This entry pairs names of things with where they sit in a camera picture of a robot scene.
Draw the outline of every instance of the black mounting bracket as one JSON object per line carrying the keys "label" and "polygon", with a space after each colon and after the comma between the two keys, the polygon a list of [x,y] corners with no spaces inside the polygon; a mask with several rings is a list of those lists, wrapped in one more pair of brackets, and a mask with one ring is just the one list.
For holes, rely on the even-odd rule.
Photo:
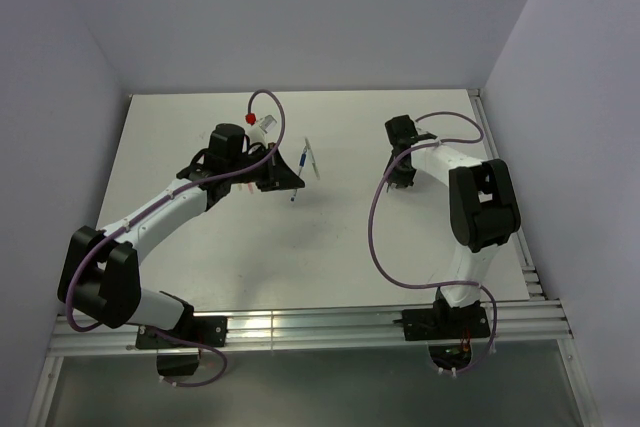
{"label": "black mounting bracket", "polygon": [[487,313],[479,301],[467,307],[452,308],[440,289],[432,308],[403,310],[402,319],[394,323],[402,325],[407,342],[458,340],[466,336],[482,339],[491,335]]}
{"label": "black mounting bracket", "polygon": [[[437,138],[429,132],[419,134],[415,123],[408,115],[394,117],[385,122],[384,127],[387,130],[387,137],[392,147],[391,158],[389,162],[387,162],[386,168],[389,168],[391,162],[412,145],[423,140],[433,140]],[[409,154],[405,156],[389,174],[388,182],[396,188],[406,189],[413,185],[415,175],[416,169],[414,169],[411,164],[411,155]]]}
{"label": "black mounting bracket", "polygon": [[190,377],[196,373],[200,365],[200,354],[158,354],[156,370],[158,374],[174,379]]}
{"label": "black mounting bracket", "polygon": [[[138,336],[136,337],[136,349],[138,350],[175,349],[180,347],[177,342],[169,342],[158,337],[153,329],[141,330],[142,332],[138,330]],[[194,317],[188,334],[178,336],[171,331],[168,333],[189,342],[197,342],[211,347],[224,347],[227,339],[227,318],[223,316]]]}

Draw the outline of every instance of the white table surface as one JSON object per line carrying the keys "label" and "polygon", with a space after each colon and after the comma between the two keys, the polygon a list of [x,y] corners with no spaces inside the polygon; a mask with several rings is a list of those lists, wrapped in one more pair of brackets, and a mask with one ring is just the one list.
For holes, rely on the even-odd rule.
{"label": "white table surface", "polygon": [[[141,265],[144,287],[177,295],[197,310],[261,310],[432,302],[435,291],[409,291],[376,271],[367,247],[371,199],[390,155],[384,122],[452,110],[474,116],[464,90],[286,92],[281,153],[296,170],[308,136],[321,180],[310,164],[307,187],[253,195],[246,187],[188,222]],[[123,218],[164,189],[206,147],[218,123],[246,126],[249,93],[136,95],[126,120],[98,226]],[[267,96],[258,117],[277,110]],[[457,118],[423,128],[473,137]],[[275,140],[275,131],[271,134]],[[459,146],[486,158],[482,144]],[[416,185],[383,194],[376,214],[378,254],[388,272],[412,283],[447,280],[455,239],[447,189],[418,173]],[[513,239],[491,265],[486,285],[498,300],[528,299]]]}

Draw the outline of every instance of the metal frame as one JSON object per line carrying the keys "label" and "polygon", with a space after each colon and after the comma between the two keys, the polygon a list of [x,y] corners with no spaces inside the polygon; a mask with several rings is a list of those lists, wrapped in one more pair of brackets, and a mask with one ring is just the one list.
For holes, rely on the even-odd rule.
{"label": "metal frame", "polygon": [[27,417],[26,425],[28,427],[44,427],[47,424],[63,360],[63,357],[47,357],[44,359],[40,380],[31,402],[29,417]]}
{"label": "metal frame", "polygon": [[[393,324],[401,310],[424,306],[362,307],[345,309],[269,310],[260,312],[198,312],[198,316],[228,317],[224,350],[276,351],[393,347],[407,345],[402,327]],[[79,322],[90,322],[80,316]],[[137,327],[107,327],[77,333],[59,317],[47,355],[156,355],[195,352],[195,349],[136,350]],[[498,303],[498,342],[570,339],[571,330],[560,301],[514,301]],[[451,341],[430,342],[431,345]]]}
{"label": "metal frame", "polygon": [[[497,150],[479,95],[479,91],[469,91],[476,118],[486,133],[487,151],[492,157],[496,157]],[[516,250],[524,271],[530,300],[498,302],[496,342],[557,340],[584,425],[599,426],[597,410],[575,354],[573,335],[562,304],[558,300],[545,299],[522,231],[517,234]],[[402,328],[393,324],[394,320],[400,318],[403,309],[416,307],[424,306],[199,312],[196,315],[228,317],[227,344],[222,349],[226,352],[397,347],[416,345],[415,342],[406,342]],[[488,307],[488,313],[491,315],[490,305],[485,304],[485,307]],[[86,316],[78,318],[80,323],[90,320]],[[65,357],[156,355],[159,352],[195,351],[186,348],[136,350],[136,334],[135,326],[123,326],[116,330],[100,327],[90,333],[81,334],[73,331],[64,317],[59,317],[27,425],[45,425]],[[431,345],[447,343],[450,342],[430,342]]]}

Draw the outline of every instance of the marker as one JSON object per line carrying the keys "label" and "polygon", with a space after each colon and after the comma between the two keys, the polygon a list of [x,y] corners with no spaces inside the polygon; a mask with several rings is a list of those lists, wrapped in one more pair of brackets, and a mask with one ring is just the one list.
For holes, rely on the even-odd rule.
{"label": "marker", "polygon": [[[298,177],[300,177],[300,175],[302,174],[302,168],[304,167],[304,162],[306,160],[307,160],[307,146],[305,145],[304,149],[302,149],[302,155],[300,156],[300,162],[298,164]],[[293,194],[291,194],[291,202],[296,200],[297,195],[298,195],[298,189],[295,189],[293,191]]]}

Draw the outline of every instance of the clear plastic piece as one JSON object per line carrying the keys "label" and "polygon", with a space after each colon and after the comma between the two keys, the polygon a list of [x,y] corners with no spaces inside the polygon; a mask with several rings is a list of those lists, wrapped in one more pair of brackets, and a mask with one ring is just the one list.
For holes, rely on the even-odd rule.
{"label": "clear plastic piece", "polygon": [[265,134],[268,134],[276,125],[278,125],[278,121],[273,115],[267,115],[258,121],[258,127],[260,127]]}

